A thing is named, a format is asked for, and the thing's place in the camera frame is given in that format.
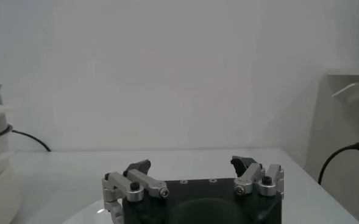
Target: black cable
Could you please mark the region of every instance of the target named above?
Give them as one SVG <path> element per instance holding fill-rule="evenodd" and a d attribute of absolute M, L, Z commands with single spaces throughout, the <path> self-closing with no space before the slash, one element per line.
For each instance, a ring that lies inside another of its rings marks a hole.
<path fill-rule="evenodd" d="M 319 174 L 319 179 L 318 179 L 318 184 L 321 185 L 321 181 L 323 179 L 325 168 L 327 168 L 327 166 L 331 162 L 331 160 L 334 159 L 334 157 L 336 155 L 338 155 L 339 153 L 344 152 L 346 150 L 352 150 L 352 149 L 359 150 L 359 142 L 355 143 L 354 145 L 349 145 L 349 146 L 343 147 L 343 148 L 337 150 L 336 152 L 334 152 L 333 154 L 331 154 L 330 157 L 328 157 L 328 159 L 325 161 L 323 167 L 321 168 L 321 171 L 320 171 L 320 174 Z"/>
<path fill-rule="evenodd" d="M 13 130 L 13 126 L 8 125 L 7 128 L 0 132 L 0 136 L 7 134 L 8 132 Z"/>
<path fill-rule="evenodd" d="M 29 135 L 29 134 L 27 134 L 27 133 L 25 133 L 25 132 L 21 132 L 21 131 L 17 131 L 17 130 L 12 130 L 12 132 L 17 133 L 17 134 L 20 134 L 20 135 L 27 136 L 27 137 L 29 137 L 29 138 L 31 138 L 31 139 L 34 139 L 34 140 L 36 140 L 38 143 L 40 143 L 40 144 L 46 149 L 46 151 L 48 151 L 48 152 L 51 152 L 51 151 L 52 151 L 43 141 L 39 140 L 38 138 L 36 138 L 36 137 L 34 137 L 34 136 L 32 136 L 32 135 Z"/>

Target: white shelf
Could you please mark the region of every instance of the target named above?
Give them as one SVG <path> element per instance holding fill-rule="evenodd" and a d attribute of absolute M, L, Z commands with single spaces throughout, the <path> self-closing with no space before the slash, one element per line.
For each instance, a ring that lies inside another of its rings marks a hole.
<path fill-rule="evenodd" d="M 343 89 L 332 94 L 332 97 L 345 100 L 347 103 L 352 103 L 359 99 L 359 82 L 351 83 Z"/>
<path fill-rule="evenodd" d="M 347 69 L 328 69 L 327 75 L 336 78 L 343 78 L 344 82 L 347 82 L 346 86 L 338 89 L 332 94 L 332 97 L 352 103 L 359 100 L 359 68 L 347 68 Z"/>
<path fill-rule="evenodd" d="M 327 75 L 359 75 L 359 69 L 358 68 L 328 69 L 326 74 Z"/>

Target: white table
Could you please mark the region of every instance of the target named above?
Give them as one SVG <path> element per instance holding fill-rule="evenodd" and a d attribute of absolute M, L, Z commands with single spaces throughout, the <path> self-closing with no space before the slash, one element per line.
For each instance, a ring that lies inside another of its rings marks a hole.
<path fill-rule="evenodd" d="M 101 201 L 93 203 L 102 197 L 105 173 L 150 159 L 149 175 L 159 180 L 234 177 L 232 155 L 253 157 L 265 166 L 280 164 L 285 169 L 283 223 L 359 223 L 281 150 L 221 149 L 16 153 L 12 163 L 25 201 L 13 224 L 56 224 L 68 218 L 66 224 L 110 224 L 106 212 L 98 213 Z"/>

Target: hex bolt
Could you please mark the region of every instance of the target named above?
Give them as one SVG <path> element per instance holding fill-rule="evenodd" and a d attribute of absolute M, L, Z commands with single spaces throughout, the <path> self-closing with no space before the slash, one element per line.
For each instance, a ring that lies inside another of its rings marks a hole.
<path fill-rule="evenodd" d="M 159 191 L 159 195 L 162 197 L 162 198 L 167 198 L 168 195 L 169 195 L 169 190 L 167 187 L 163 187 L 160 189 Z"/>
<path fill-rule="evenodd" d="M 272 184 L 272 179 L 269 176 L 265 176 L 262 178 L 262 184 L 264 185 L 271 185 Z"/>
<path fill-rule="evenodd" d="M 108 180 L 109 175 L 110 175 L 110 173 L 105 174 L 105 180 Z"/>
<path fill-rule="evenodd" d="M 131 182 L 130 190 L 137 191 L 139 189 L 140 189 L 140 183 L 139 182 Z"/>
<path fill-rule="evenodd" d="M 242 187 L 242 186 L 236 186 L 234 190 L 235 190 L 235 193 L 239 196 L 242 196 L 245 193 L 244 187 Z"/>

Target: black screw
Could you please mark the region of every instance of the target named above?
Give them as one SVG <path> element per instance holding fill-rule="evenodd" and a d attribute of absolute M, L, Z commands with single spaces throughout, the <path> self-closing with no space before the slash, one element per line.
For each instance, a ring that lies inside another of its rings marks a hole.
<path fill-rule="evenodd" d="M 108 180 L 109 175 L 110 175 L 110 173 L 105 174 L 105 180 Z"/>
<path fill-rule="evenodd" d="M 271 185 L 271 183 L 272 183 L 271 177 L 265 176 L 265 177 L 262 178 L 262 184 L 264 184 L 264 185 Z"/>
<path fill-rule="evenodd" d="M 131 182 L 130 190 L 137 191 L 139 189 L 140 189 L 140 183 L 139 182 Z"/>

